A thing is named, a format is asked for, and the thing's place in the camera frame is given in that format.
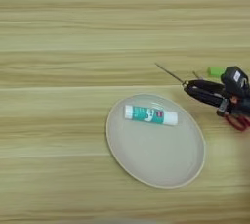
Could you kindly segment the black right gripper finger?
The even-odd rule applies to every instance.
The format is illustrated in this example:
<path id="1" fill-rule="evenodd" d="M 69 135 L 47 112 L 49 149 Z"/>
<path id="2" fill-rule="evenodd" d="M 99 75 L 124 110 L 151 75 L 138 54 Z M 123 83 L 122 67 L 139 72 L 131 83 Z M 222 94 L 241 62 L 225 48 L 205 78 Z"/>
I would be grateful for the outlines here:
<path id="1" fill-rule="evenodd" d="M 195 100 L 216 108 L 218 108 L 223 101 L 220 90 L 208 91 L 199 88 L 186 88 L 185 91 Z"/>
<path id="2" fill-rule="evenodd" d="M 220 94 L 224 90 L 224 85 L 209 80 L 194 79 L 187 83 L 185 90 L 192 91 L 194 89 L 200 89 L 208 93 Z"/>

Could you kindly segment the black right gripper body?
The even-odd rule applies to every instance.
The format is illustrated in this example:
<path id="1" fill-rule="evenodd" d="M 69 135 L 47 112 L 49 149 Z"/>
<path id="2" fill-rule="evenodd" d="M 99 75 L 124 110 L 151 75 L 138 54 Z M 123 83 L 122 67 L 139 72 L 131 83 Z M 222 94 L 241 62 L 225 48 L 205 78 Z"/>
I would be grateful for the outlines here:
<path id="1" fill-rule="evenodd" d="M 233 103 L 231 99 L 224 98 L 217 108 L 217 115 L 225 116 L 226 114 L 250 117 L 250 97 L 239 98 L 236 103 Z"/>

